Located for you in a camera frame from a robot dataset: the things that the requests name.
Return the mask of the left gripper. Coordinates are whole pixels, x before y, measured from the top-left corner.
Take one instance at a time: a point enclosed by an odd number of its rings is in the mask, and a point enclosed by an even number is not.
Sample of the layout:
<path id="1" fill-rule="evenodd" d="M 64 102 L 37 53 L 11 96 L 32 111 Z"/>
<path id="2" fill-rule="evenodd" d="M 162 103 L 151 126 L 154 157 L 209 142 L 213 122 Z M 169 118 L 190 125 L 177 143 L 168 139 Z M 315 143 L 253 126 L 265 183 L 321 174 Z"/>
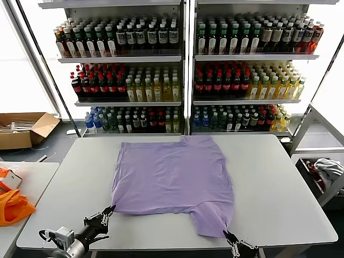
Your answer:
<path id="1" fill-rule="evenodd" d="M 109 238 L 108 221 L 113 214 L 116 205 L 106 207 L 102 212 L 97 212 L 84 218 L 84 227 L 80 231 L 80 242 L 92 244 Z"/>

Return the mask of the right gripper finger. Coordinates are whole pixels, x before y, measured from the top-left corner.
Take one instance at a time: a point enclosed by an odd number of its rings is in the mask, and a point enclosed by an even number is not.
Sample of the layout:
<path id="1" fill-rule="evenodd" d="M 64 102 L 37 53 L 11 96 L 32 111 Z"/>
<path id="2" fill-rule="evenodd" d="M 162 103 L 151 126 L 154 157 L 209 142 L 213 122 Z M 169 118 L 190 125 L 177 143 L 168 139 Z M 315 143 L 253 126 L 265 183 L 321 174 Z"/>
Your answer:
<path id="1" fill-rule="evenodd" d="M 239 256 L 239 250 L 238 250 L 238 238 L 231 232 L 227 231 L 227 230 L 223 230 L 223 234 L 227 240 L 227 243 L 230 245 L 231 250 L 232 250 L 232 255 L 233 256 Z"/>
<path id="2" fill-rule="evenodd" d="M 244 239 L 239 240 L 236 235 L 231 232 L 227 232 L 227 242 L 232 246 L 242 244 L 250 249 L 258 249 L 257 245 L 253 245 Z"/>

